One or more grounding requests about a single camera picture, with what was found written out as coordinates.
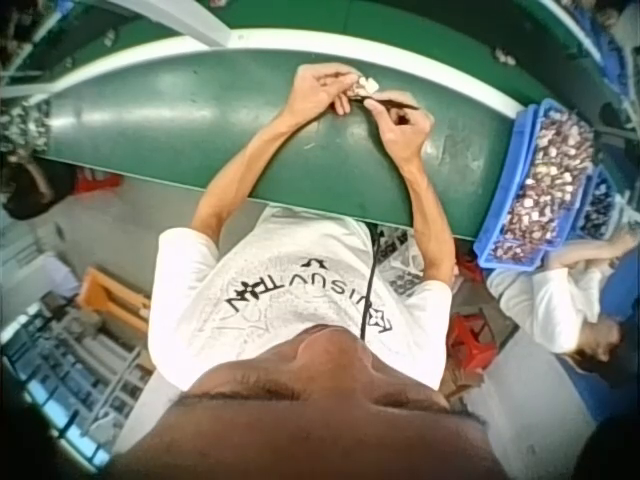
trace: eyebrow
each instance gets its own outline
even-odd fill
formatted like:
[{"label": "eyebrow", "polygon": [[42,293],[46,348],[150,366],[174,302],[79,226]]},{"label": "eyebrow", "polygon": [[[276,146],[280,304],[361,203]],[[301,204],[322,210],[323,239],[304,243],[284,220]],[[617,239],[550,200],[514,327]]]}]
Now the eyebrow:
[{"label": "eyebrow", "polygon": [[[248,391],[229,391],[229,392],[215,392],[215,393],[183,393],[174,402],[172,406],[182,408],[197,405],[201,403],[238,403],[238,402],[299,402],[302,401],[302,395],[298,395],[293,389],[290,391],[280,391],[273,388],[265,388],[264,386],[257,385],[252,387]],[[461,418],[464,420],[470,420],[473,423],[479,425],[482,428],[487,427],[487,422],[481,416],[470,412],[468,410],[445,410],[444,408],[438,408],[427,404],[413,403],[404,407],[388,407],[384,405],[377,405],[380,408],[388,408],[390,410],[404,411],[404,412],[423,412],[431,413],[435,415],[448,415],[455,418]]]}]

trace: green conveyor belt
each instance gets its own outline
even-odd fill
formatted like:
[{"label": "green conveyor belt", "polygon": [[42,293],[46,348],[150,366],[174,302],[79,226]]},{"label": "green conveyor belt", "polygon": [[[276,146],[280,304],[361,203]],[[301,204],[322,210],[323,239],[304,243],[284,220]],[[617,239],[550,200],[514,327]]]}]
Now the green conveyor belt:
[{"label": "green conveyor belt", "polygon": [[[95,78],[52,98],[47,156],[204,188],[281,108],[295,68],[327,60],[336,59],[220,50]],[[455,235],[474,238],[502,170],[512,121],[426,80],[348,62],[385,87],[413,92],[435,116],[424,164]],[[402,180],[362,108],[356,106],[347,118],[327,114],[300,131],[278,153],[252,197],[410,225]]]}]

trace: wire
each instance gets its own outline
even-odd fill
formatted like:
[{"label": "wire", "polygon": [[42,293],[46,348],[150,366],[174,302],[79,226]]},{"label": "wire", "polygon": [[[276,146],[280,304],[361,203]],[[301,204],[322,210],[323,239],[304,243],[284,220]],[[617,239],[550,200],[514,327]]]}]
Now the wire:
[{"label": "wire", "polygon": [[367,315],[371,308],[371,289],[373,287],[373,277],[376,272],[376,262],[378,261],[378,253],[380,252],[380,231],[378,227],[373,227],[371,231],[371,240],[373,247],[373,263],[371,265],[371,273],[369,274],[369,281],[367,283],[367,293],[364,296],[364,308],[362,310],[362,322],[360,323],[360,340],[364,342],[365,335],[367,333]]}]

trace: forehead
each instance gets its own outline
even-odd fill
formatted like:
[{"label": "forehead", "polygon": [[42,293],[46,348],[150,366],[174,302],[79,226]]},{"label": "forehead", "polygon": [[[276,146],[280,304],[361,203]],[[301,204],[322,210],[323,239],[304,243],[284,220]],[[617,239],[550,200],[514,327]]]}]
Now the forehead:
[{"label": "forehead", "polygon": [[255,448],[262,441],[295,448],[296,439],[367,442],[423,448],[429,443],[486,441],[476,422],[442,412],[411,412],[344,401],[213,401],[172,407],[158,427],[216,441],[234,432],[239,443]]},{"label": "forehead", "polygon": [[370,478],[381,472],[398,477],[402,469],[440,478],[457,468],[461,454],[469,464],[473,458],[493,458],[484,430],[470,420],[353,407],[259,401],[172,407],[131,453],[155,464],[229,464],[234,469],[246,464],[243,468],[256,473],[284,468],[299,478],[320,471],[331,478],[345,465]]}]

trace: graphic print on shirt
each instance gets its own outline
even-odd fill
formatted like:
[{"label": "graphic print on shirt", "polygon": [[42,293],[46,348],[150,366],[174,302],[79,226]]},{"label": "graphic print on shirt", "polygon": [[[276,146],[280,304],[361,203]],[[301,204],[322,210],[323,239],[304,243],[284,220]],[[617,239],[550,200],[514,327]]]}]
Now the graphic print on shirt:
[{"label": "graphic print on shirt", "polygon": [[[310,273],[308,268],[315,266],[323,272]],[[325,264],[325,260],[310,258],[300,265],[299,273],[294,273],[288,279],[278,282],[274,279],[273,274],[267,274],[259,277],[257,280],[248,281],[243,279],[240,281],[241,289],[234,290],[234,296],[224,299],[224,302],[233,310],[231,316],[241,313],[243,307],[251,302],[257,302],[264,295],[275,292],[283,288],[295,289],[300,286],[316,286],[322,290],[331,292],[334,295],[347,296],[356,309],[364,308],[366,298],[361,295],[355,288],[350,287],[347,282],[329,270]],[[367,326],[378,328],[378,333],[390,332],[393,330],[393,324],[386,317],[384,310],[369,307],[367,312]]]},{"label": "graphic print on shirt", "polygon": [[314,263],[318,266],[318,268],[321,268],[322,270],[329,270],[324,264],[324,260],[321,260],[319,258],[310,258],[300,266],[303,268],[310,268]]}]

